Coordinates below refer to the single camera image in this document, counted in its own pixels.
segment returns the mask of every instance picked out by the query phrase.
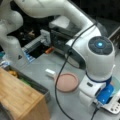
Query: wooden box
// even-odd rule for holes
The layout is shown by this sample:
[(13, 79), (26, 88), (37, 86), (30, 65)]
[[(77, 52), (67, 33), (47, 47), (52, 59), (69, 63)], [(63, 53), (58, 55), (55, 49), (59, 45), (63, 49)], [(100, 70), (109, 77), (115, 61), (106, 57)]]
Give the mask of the wooden box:
[(0, 68), (0, 102), (14, 120), (50, 120), (44, 95)]

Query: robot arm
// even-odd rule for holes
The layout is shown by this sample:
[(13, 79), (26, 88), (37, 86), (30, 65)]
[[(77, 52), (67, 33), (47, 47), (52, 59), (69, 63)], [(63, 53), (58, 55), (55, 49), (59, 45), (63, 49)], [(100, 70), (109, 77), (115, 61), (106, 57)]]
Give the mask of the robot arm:
[[(52, 0), (14, 0), (14, 1), (27, 15), (34, 18), (43, 18), (52, 15), (66, 16), (67, 18), (70, 19), (71, 22), (73, 22), (76, 26), (78, 26), (81, 29), (80, 32), (89, 28), (93, 24), (92, 19), (90, 19), (82, 10), (79, 10), (68, 0), (54, 0), (54, 2)], [(9, 31), (7, 31), (2, 38), (0, 38), (1, 40), (0, 44), (4, 48), (5, 52), (8, 53), (8, 56), (12, 56), (12, 58), (10, 57), (9, 59), (11, 59), (12, 61), (15, 60), (17, 61), (19, 55), (21, 55), (22, 58), (24, 58), (20, 45), (18, 43), (11, 44), (11, 41), (5, 38), (8, 38), (7, 37), (8, 33), (18, 29), (22, 25), (22, 18), (18, 13), (15, 14), (11, 10), (11, 8), (9, 7), (10, 2), (11, 0), (2, 0), (0, 17), (2, 19), (7, 20), (8, 21), (7, 23), (11, 23), (11, 24), (15, 23), (13, 19), (14, 17), (16, 20), (15, 23), (16, 26), (17, 25), (19, 26), (15, 27), (12, 24), (14, 27), (9, 27), (11, 24), (8, 24), (7, 27), (9, 28)], [(102, 53), (98, 54), (99, 49), (94, 48), (97, 46), (96, 41), (91, 44), (91, 41), (93, 41), (92, 40), (93, 37), (101, 36), (101, 35), (102, 34), (98, 29), (98, 27), (94, 26), (88, 31), (86, 31), (76, 41), (72, 49), (74, 51), (73, 53), (76, 53), (78, 55), (78, 58), (82, 59), (86, 63), (86, 76), (84, 77), (83, 81), (80, 84), (80, 91), (81, 91), (80, 96), (82, 100), (87, 100), (90, 98), (91, 102), (94, 100), (98, 90), (103, 89), (106, 86), (105, 81), (107, 81), (107, 79), (111, 77), (113, 64), (114, 64), (114, 48), (111, 43), (108, 42), (110, 44), (109, 47), (112, 48), (109, 54), (102, 54)], [(70, 40), (66, 44), (66, 47), (70, 47), (72, 42), (73, 40)]]
[(43, 18), (53, 15), (63, 15), (71, 20), (81, 30), (92, 25), (92, 21), (82, 10), (76, 8), (68, 0), (14, 0), (29, 16)]

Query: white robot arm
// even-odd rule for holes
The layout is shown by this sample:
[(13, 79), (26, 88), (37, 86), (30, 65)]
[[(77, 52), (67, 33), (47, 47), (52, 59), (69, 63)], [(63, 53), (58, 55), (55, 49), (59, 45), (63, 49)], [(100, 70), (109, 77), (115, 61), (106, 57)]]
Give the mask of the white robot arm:
[[(18, 29), (23, 24), (22, 16), (11, 10), (11, 1), (0, 1), (0, 18), (4, 20), (2, 25), (0, 25), (0, 44), (6, 52), (7, 59), (13, 64), (22, 66), (26, 63), (26, 59), (19, 42), (14, 37), (7, 37), (8, 33)], [(92, 19), (68, 0), (54, 0), (54, 2), (52, 0), (14, 0), (14, 2), (27, 15), (34, 18), (43, 18), (52, 15), (66, 16), (81, 29), (80, 33), (93, 24)], [(102, 90), (106, 86), (106, 81), (111, 77), (114, 65), (113, 45), (106, 38), (98, 37), (100, 41), (97, 41), (96, 36), (101, 35), (102, 32), (97, 26), (94, 26), (78, 38), (72, 49), (73, 53), (78, 55), (77, 57), (80, 62), (82, 60), (86, 63), (86, 76), (80, 84), (80, 96), (82, 101), (90, 99), (89, 104), (95, 99), (98, 90)], [(66, 44), (66, 48), (69, 48), (73, 41), (70, 40)], [(103, 50), (106, 49), (107, 43), (109, 44), (108, 47), (110, 47), (108, 50), (109, 53), (105, 53), (104, 51), (107, 50)]]

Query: table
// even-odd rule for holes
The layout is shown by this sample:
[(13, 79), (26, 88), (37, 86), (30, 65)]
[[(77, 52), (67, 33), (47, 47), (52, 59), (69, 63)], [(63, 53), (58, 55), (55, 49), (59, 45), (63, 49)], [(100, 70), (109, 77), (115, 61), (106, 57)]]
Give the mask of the table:
[[(113, 75), (120, 80), (120, 53), (116, 56)], [(21, 69), (21, 72), (31, 77), (36, 82), (42, 84), (50, 90), (51, 101), (49, 102), (49, 111), (51, 114), (51, 120), (69, 120), (60, 111), (54, 94), (54, 82), (52, 78), (46, 75), (45, 70), (51, 69), (57, 73), (60, 71), (64, 63), (64, 56), (53, 52), (49, 55), (43, 54), (31, 64), (25, 66)], [(63, 72), (73, 72), (75, 73), (79, 81), (81, 81), (85, 75), (85, 71), (72, 67), (70, 64), (66, 64)], [(94, 108), (86, 108), (80, 103), (79, 99), (79, 89), (76, 89), (71, 93), (62, 93), (58, 91), (58, 98), (63, 109), (72, 117), (74, 120), (90, 120)], [(94, 117), (94, 120), (119, 120), (120, 115), (112, 115), (105, 110), (100, 110)]]

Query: wire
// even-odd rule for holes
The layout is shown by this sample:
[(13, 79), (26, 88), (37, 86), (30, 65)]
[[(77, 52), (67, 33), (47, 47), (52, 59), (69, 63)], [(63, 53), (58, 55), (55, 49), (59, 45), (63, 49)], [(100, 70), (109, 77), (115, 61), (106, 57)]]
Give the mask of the wire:
[(95, 114), (98, 112), (98, 110), (99, 110), (99, 108), (98, 108), (98, 107), (96, 107), (96, 108), (95, 108), (95, 111), (93, 112), (93, 115), (92, 115), (91, 120), (93, 120), (93, 118), (94, 118)]
[(70, 56), (70, 54), (71, 54), (71, 49), (72, 49), (73, 45), (75, 44), (75, 42), (77, 41), (77, 39), (78, 39), (80, 36), (82, 36), (86, 31), (88, 31), (90, 28), (92, 28), (92, 27), (95, 26), (95, 25), (97, 26), (97, 21), (96, 21), (93, 25), (91, 25), (89, 28), (87, 28), (86, 30), (84, 30), (83, 32), (81, 32), (81, 33), (75, 38), (75, 40), (73, 41), (72, 45), (70, 46), (70, 48), (69, 48), (68, 51), (67, 51), (68, 55), (67, 55), (67, 57), (66, 57), (66, 59), (65, 59), (65, 62), (64, 62), (63, 66), (62, 66), (62, 68), (61, 68), (61, 70), (60, 70), (60, 72), (59, 72), (59, 74), (58, 74), (58, 76), (57, 76), (57, 79), (56, 79), (56, 83), (55, 83), (55, 98), (56, 98), (56, 102), (57, 102), (60, 110), (63, 112), (63, 114), (64, 114), (66, 117), (68, 117), (70, 120), (74, 120), (74, 119), (73, 119), (72, 117), (70, 117), (70, 116), (63, 110), (63, 108), (61, 107), (60, 102), (59, 102), (59, 100), (58, 100), (58, 96), (57, 96), (57, 83), (58, 83), (60, 74), (61, 74), (62, 70), (64, 69), (64, 67), (65, 67), (65, 65), (66, 65), (66, 63), (67, 63), (67, 61), (68, 61), (68, 58), (69, 58), (69, 56)]

